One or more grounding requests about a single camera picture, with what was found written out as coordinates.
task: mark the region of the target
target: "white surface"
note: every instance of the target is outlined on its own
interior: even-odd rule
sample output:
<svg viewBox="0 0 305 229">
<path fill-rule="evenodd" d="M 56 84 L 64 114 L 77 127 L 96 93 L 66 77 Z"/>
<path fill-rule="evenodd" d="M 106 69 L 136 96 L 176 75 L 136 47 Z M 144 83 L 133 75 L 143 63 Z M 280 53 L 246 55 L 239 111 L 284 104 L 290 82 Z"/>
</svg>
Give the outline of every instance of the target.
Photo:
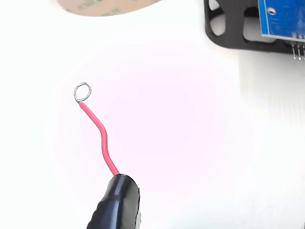
<svg viewBox="0 0 305 229">
<path fill-rule="evenodd" d="M 201 0 L 109 18 L 33 2 L 1 14 L 0 228 L 86 228 L 111 178 L 73 98 L 88 82 L 142 229 L 300 229 L 304 62 L 214 45 Z"/>
</svg>

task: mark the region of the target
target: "bare wire end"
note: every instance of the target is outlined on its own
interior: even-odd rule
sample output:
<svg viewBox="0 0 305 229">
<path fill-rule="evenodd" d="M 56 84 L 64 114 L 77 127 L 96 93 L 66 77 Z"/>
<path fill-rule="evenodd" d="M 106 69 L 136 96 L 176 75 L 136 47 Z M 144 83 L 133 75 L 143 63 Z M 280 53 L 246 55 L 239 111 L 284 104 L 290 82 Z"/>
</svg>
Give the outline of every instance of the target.
<svg viewBox="0 0 305 229">
<path fill-rule="evenodd" d="M 88 88 L 89 88 L 89 92 L 88 94 L 82 98 L 82 99 L 78 99 L 77 96 L 76 96 L 76 92 L 77 92 L 77 89 L 79 89 L 79 87 L 83 86 L 83 85 L 86 85 Z M 91 95 L 91 87 L 89 86 L 89 84 L 87 83 L 80 83 L 79 85 L 76 86 L 76 88 L 74 89 L 74 99 L 75 101 L 80 104 L 81 102 L 85 101 L 86 99 L 88 99 L 88 97 Z"/>
</svg>

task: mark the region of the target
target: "red insulated wire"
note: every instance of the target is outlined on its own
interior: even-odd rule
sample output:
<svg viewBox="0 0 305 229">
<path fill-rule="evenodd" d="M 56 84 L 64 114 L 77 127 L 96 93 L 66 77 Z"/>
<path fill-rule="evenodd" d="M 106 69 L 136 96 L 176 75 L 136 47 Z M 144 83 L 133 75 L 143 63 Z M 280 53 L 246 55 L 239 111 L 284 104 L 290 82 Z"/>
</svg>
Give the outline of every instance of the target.
<svg viewBox="0 0 305 229">
<path fill-rule="evenodd" d="M 82 86 L 82 85 L 86 85 L 89 87 L 89 93 L 88 95 L 84 98 L 84 99 L 77 99 L 76 97 L 76 90 Z M 118 175 L 119 171 L 118 169 L 115 167 L 113 161 L 111 160 L 110 156 L 109 156 L 109 152 L 108 152 L 108 141 L 107 141 L 107 132 L 106 129 L 104 127 L 104 125 L 100 122 L 100 120 L 95 116 L 95 114 L 86 106 L 86 104 L 84 103 L 80 103 L 81 101 L 84 101 L 85 99 L 87 99 L 89 97 L 89 95 L 91 94 L 91 88 L 87 83 L 81 83 L 79 84 L 75 90 L 74 90 L 74 98 L 75 100 L 80 104 L 81 109 L 87 114 L 87 116 L 94 122 L 94 124 L 97 126 L 97 128 L 100 130 L 100 133 L 102 135 L 102 154 L 103 157 L 105 159 L 106 164 L 108 165 L 110 171 L 112 172 L 112 174 Z"/>
</svg>

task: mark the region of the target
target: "black plastic holder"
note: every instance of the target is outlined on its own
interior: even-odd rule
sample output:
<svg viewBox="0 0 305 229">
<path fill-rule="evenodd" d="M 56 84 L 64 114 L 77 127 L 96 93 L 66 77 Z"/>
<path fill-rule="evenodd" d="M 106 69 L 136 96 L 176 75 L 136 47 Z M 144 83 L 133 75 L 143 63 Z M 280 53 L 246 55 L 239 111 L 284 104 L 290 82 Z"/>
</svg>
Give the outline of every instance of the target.
<svg viewBox="0 0 305 229">
<path fill-rule="evenodd" d="M 217 2 L 220 7 L 211 10 L 209 0 L 204 0 L 205 30 L 211 41 L 230 49 L 292 54 L 292 46 L 283 40 L 265 43 L 249 41 L 244 37 L 244 18 L 259 18 L 258 0 L 217 0 Z M 225 32 L 217 36 L 212 31 L 210 21 L 222 14 L 225 14 Z"/>
</svg>

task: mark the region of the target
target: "circuit board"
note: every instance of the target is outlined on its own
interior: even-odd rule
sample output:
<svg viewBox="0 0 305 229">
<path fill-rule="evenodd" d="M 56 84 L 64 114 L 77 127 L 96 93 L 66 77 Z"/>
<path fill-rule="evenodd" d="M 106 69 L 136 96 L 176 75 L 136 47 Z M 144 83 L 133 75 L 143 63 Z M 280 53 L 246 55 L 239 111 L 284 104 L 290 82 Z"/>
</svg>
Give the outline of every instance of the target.
<svg viewBox="0 0 305 229">
<path fill-rule="evenodd" d="M 262 35 L 305 42 L 305 0 L 259 0 Z"/>
</svg>

